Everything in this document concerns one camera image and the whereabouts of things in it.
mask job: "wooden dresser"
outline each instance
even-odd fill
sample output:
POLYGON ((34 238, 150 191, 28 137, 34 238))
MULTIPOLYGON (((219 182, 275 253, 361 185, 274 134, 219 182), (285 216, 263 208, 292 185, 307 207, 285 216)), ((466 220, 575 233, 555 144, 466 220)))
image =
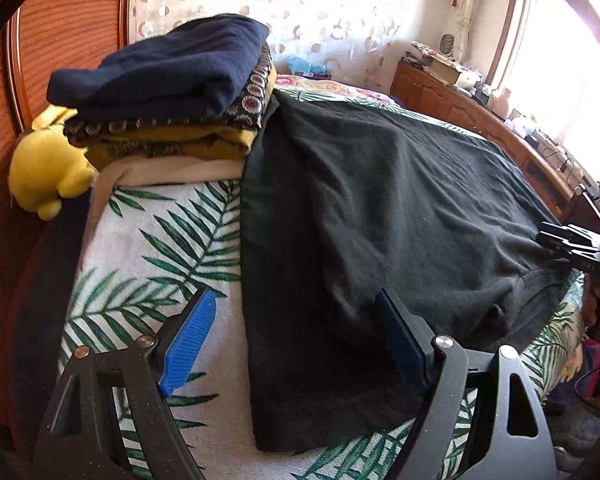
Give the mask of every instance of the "wooden dresser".
POLYGON ((398 63, 391 95, 409 110, 455 124, 499 144, 520 167, 549 209, 558 218, 562 217, 573 189, 498 116, 404 61, 398 63))

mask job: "stuffed animal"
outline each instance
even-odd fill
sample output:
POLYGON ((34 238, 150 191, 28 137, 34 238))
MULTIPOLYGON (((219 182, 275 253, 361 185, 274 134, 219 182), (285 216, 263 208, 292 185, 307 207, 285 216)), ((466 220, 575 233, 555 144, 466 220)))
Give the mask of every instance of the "stuffed animal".
POLYGON ((85 158, 86 148, 75 148, 62 133, 64 121, 75 110, 50 106, 33 121, 34 129, 16 145, 9 168, 9 189, 26 211, 51 220, 62 208, 60 198, 87 191, 96 174, 85 158))

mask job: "blue rubber pad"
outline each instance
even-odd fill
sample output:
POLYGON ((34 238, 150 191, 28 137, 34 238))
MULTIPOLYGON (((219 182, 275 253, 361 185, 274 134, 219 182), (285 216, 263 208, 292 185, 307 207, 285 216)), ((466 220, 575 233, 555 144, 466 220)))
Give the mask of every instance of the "blue rubber pad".
POLYGON ((164 371, 158 381, 164 396, 170 396, 186 382, 215 318, 216 296, 207 290, 165 353, 164 371))

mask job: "bright window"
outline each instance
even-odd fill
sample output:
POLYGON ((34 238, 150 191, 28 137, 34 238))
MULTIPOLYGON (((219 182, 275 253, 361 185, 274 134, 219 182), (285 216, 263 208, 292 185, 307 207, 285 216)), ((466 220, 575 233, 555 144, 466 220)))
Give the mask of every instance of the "bright window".
POLYGON ((600 45, 564 0, 528 0, 517 52, 501 87, 600 181, 600 45))

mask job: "silver bolt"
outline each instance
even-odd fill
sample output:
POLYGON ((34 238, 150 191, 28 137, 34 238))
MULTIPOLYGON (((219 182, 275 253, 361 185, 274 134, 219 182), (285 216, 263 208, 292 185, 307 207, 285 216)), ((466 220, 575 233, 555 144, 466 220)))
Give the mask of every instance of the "silver bolt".
POLYGON ((515 359, 516 357, 518 357, 518 351, 515 348, 513 348, 513 346, 509 345, 502 345, 500 347, 500 353, 505 359, 515 359))
POLYGON ((141 335, 138 339, 136 339, 136 343, 140 348, 149 348, 155 343, 155 338, 152 335, 141 335))
POLYGON ((451 348, 454 345, 454 340, 448 335, 439 335, 436 338, 436 345, 440 348, 451 348))
POLYGON ((87 357, 87 355, 89 355, 89 347, 85 346, 85 345, 78 346, 78 348, 76 348, 74 350, 74 355, 78 359, 82 359, 83 357, 87 357))

